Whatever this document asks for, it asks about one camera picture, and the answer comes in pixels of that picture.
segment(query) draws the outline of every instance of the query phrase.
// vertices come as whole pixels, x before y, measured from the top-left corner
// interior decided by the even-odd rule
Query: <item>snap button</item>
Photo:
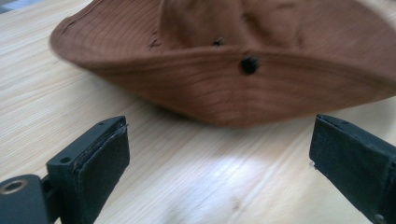
[[[242,59],[241,66],[247,75],[251,75],[254,72],[256,72],[256,69],[259,67],[259,63],[256,58],[247,56],[244,59]]]

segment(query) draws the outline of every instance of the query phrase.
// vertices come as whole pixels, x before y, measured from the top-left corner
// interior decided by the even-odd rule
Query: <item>light wood surface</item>
[[[396,2],[361,0],[396,27]],[[370,223],[318,171],[315,117],[249,129],[160,109],[58,59],[50,32],[90,1],[0,15],[0,181],[45,163],[93,124],[125,115],[131,164],[95,223]],[[328,113],[396,144],[396,98]]]

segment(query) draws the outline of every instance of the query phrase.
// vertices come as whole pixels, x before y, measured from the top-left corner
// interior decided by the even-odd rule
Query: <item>screw hole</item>
[[[11,183],[8,183],[4,185],[2,188],[0,188],[0,193],[1,194],[10,194],[17,192],[21,189],[23,189],[27,185],[27,180],[21,179],[21,180],[15,180],[12,181]]]
[[[63,157],[62,159],[61,159],[61,163],[67,163],[67,162],[70,162],[72,159],[70,158],[70,157]]]

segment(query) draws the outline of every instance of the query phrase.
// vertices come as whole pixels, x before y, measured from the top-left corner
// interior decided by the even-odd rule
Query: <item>bucket hat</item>
[[[222,126],[396,94],[396,33],[353,0],[93,0],[50,43],[154,104]]]

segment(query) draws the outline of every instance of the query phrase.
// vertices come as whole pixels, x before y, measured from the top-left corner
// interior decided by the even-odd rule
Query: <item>clamp jaw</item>
[[[0,222],[92,224],[130,160],[125,117],[103,120],[47,162],[0,183]]]
[[[370,221],[396,223],[396,147],[349,122],[317,115],[309,157]]]

